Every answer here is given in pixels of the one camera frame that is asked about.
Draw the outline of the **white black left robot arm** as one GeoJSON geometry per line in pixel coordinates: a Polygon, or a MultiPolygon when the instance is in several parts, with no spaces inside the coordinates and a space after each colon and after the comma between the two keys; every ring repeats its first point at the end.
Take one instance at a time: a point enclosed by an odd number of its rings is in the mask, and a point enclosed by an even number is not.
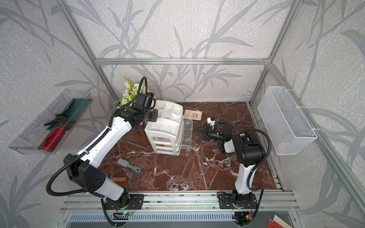
{"type": "Polygon", "coordinates": [[[76,155],[64,158],[64,163],[68,164],[79,157],[66,168],[69,179],[95,196],[119,201],[126,195],[124,188],[108,179],[98,167],[112,147],[133,127],[139,126],[141,122],[156,122],[157,118],[156,109],[146,109],[142,113],[129,107],[118,108],[112,114],[109,124],[90,144],[76,155]]]}

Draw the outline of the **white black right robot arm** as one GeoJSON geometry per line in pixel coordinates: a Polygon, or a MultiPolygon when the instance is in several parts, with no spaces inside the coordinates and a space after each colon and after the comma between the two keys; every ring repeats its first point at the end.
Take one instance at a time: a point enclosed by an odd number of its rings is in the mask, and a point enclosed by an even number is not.
{"type": "Polygon", "coordinates": [[[234,127],[227,123],[219,131],[217,125],[209,123],[197,127],[195,132],[206,141],[218,142],[219,150],[223,154],[236,154],[240,163],[239,176],[234,184],[237,195],[247,195],[264,189],[263,186],[252,188],[252,178],[271,152],[271,141],[265,132],[249,129],[243,133],[235,133],[234,127]]]}

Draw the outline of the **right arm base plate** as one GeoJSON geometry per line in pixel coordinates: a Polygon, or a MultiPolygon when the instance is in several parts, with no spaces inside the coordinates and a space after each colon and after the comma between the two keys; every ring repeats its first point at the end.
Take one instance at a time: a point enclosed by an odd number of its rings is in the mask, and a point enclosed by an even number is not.
{"type": "Polygon", "coordinates": [[[256,209],[257,200],[253,193],[238,194],[237,192],[218,192],[220,209],[256,209]]]}

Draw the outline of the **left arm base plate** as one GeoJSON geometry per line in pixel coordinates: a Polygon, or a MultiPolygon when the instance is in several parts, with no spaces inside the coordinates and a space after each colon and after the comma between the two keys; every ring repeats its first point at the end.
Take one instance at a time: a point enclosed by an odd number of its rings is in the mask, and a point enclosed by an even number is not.
{"type": "Polygon", "coordinates": [[[110,198],[106,198],[106,201],[104,202],[104,207],[106,210],[141,210],[143,202],[143,194],[128,194],[121,196],[119,200],[111,200],[110,198]]]}

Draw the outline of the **beige postcard red characters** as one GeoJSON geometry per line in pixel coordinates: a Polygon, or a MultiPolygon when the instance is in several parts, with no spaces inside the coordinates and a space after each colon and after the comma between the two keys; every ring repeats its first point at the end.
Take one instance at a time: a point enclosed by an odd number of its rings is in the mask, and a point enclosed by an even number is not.
{"type": "Polygon", "coordinates": [[[185,110],[184,111],[184,118],[185,119],[191,119],[191,120],[201,121],[201,119],[202,119],[202,111],[185,110]]]}

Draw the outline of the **white plastic drawer organizer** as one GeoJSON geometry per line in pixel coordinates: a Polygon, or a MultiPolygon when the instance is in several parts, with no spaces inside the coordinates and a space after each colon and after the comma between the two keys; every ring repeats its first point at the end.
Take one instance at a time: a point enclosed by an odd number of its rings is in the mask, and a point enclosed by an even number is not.
{"type": "Polygon", "coordinates": [[[146,136],[156,154],[176,155],[181,151],[183,131],[183,106],[170,101],[157,100],[156,122],[148,122],[146,136]],[[171,142],[154,141],[155,137],[170,138],[171,142]]]}

